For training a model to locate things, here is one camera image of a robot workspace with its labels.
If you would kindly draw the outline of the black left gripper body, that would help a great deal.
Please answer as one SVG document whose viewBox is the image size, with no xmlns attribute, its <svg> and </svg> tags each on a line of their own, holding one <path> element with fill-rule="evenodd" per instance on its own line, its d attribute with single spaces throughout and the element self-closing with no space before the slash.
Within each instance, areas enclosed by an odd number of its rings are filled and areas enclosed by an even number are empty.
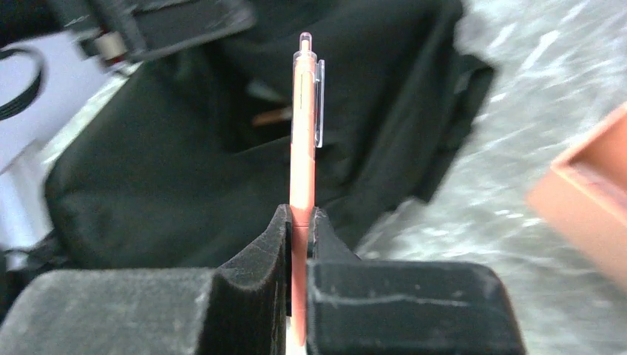
<svg viewBox="0 0 627 355">
<path fill-rule="evenodd" d="M 86 57 L 137 63 L 232 36 L 256 22 L 249 1 L 49 1 Z"/>
</svg>

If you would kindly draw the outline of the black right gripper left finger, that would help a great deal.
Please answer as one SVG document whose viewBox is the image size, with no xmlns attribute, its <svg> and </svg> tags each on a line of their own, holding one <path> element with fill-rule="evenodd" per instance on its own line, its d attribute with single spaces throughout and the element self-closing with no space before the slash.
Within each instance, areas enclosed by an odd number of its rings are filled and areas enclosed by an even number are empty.
<svg viewBox="0 0 627 355">
<path fill-rule="evenodd" d="M 287 206 L 218 268 L 57 270 L 1 325 L 3 354 L 283 354 Z"/>
</svg>

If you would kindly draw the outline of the black student backpack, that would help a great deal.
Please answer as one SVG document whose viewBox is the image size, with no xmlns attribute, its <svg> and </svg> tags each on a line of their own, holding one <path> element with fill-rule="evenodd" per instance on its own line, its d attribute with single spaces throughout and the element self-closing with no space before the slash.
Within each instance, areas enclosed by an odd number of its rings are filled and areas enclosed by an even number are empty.
<svg viewBox="0 0 627 355">
<path fill-rule="evenodd" d="M 55 268 L 214 268 L 288 200 L 299 35 L 326 63 L 316 204 L 353 248 L 406 197 L 428 201 L 464 145 L 495 68 L 455 45 L 461 1 L 249 1 L 242 32 L 147 61 L 44 183 L 52 233 L 1 273 L 1 312 Z M 252 98 L 261 81 L 285 98 Z"/>
</svg>

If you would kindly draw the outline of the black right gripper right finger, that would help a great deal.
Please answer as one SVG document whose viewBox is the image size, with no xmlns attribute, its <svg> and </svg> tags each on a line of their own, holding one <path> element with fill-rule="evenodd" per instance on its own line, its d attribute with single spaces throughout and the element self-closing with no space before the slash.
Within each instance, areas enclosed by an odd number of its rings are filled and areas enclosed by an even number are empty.
<svg viewBox="0 0 627 355">
<path fill-rule="evenodd" d="M 489 267 L 363 260 L 315 208 L 307 261 L 309 354 L 525 354 L 506 287 Z"/>
</svg>

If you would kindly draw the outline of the blue white pen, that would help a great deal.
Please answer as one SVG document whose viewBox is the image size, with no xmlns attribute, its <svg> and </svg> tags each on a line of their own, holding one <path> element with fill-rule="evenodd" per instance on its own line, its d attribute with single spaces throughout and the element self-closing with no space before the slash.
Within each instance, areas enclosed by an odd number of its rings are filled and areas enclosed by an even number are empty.
<svg viewBox="0 0 627 355">
<path fill-rule="evenodd" d="M 257 98 L 263 101 L 272 103 L 284 103 L 285 98 L 280 95 L 276 90 L 269 87 L 269 85 L 253 80 L 250 81 L 245 87 L 246 93 L 252 98 Z"/>
</svg>

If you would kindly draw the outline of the orange marker pen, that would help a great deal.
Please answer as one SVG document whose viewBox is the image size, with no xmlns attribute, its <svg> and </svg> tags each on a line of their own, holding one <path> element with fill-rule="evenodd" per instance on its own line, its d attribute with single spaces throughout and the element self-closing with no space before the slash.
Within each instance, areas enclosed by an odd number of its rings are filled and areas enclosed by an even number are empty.
<svg viewBox="0 0 627 355">
<path fill-rule="evenodd" d="M 305 344 L 309 220 L 315 203 L 316 149 L 323 145 L 325 61 L 313 51 L 308 32 L 294 53 L 289 207 L 291 232 L 291 331 Z"/>
</svg>

